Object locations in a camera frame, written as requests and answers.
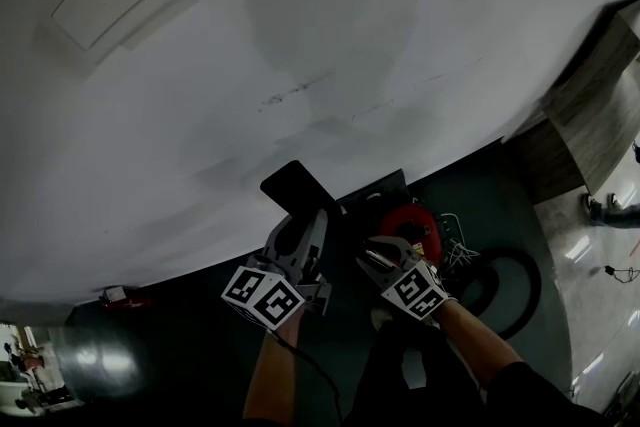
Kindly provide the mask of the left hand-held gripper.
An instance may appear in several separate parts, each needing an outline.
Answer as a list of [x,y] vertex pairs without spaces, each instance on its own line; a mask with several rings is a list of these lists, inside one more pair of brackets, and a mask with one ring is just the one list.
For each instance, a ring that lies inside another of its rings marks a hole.
[[298,256],[285,257],[293,252],[292,221],[292,216],[286,216],[271,231],[264,255],[251,255],[237,268],[221,294],[245,319],[268,330],[278,329],[307,307],[324,314],[332,292],[331,284],[314,270],[326,237],[327,212],[319,209],[308,223],[298,245]]

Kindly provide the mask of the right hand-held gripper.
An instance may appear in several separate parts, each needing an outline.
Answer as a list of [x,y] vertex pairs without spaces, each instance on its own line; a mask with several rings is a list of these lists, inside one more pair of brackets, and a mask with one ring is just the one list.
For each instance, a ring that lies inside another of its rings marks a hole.
[[395,236],[371,237],[367,240],[367,250],[394,263],[418,261],[391,284],[392,263],[371,257],[356,259],[364,273],[380,289],[385,289],[381,296],[400,311],[417,320],[424,320],[445,301],[455,300],[444,289],[434,268],[420,259],[420,254],[405,239]]

